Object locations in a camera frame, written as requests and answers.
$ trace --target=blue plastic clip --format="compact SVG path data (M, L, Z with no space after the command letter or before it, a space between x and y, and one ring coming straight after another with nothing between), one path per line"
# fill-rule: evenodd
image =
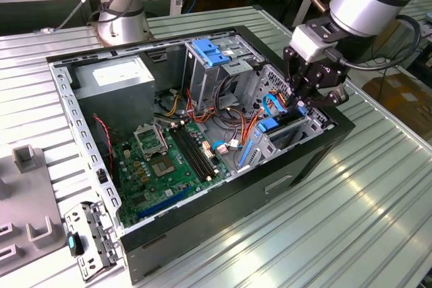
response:
M192 45L211 67L230 62L229 57L223 55L219 50L219 47L206 38L202 40L193 40Z

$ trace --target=aluminum extrusion table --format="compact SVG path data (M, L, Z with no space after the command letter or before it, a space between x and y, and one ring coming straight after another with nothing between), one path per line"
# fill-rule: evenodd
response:
M290 33L252 7L150 20L158 37L244 24L281 55ZM0 38L0 156L43 148L60 213L95 200L45 57L100 47L90 28ZM416 287L432 266L432 150L348 83L356 128L300 185L137 287ZM81 287L68 248L1 287ZM128 287L121 264L90 287Z

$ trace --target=metal bracket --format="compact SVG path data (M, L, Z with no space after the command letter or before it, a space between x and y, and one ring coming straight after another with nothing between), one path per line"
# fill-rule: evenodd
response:
M67 212L65 219L67 229L82 243L84 253L77 263L85 282L117 264L122 252L102 202L83 202Z

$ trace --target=yellow wire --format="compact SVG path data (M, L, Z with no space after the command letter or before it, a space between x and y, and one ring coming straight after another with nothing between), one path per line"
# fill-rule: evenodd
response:
M178 95L175 96L173 108L172 108L172 110L169 111L169 113L166 113L165 116L169 117L169 116L174 115L175 111L177 110L178 99L179 99L179 96Z

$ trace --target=power cable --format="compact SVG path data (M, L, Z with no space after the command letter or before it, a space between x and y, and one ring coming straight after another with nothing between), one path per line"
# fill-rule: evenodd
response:
M56 32L58 30L61 30L68 23L68 21L70 21L70 19L72 18L72 16L74 16L75 13L81 8L82 4L85 3L85 2L86 2L86 0L81 0L77 4L77 6L74 8L74 10L71 11L71 13L69 14L69 16L58 27L54 28L53 30L43 28L42 31L43 32L46 32L46 31Z

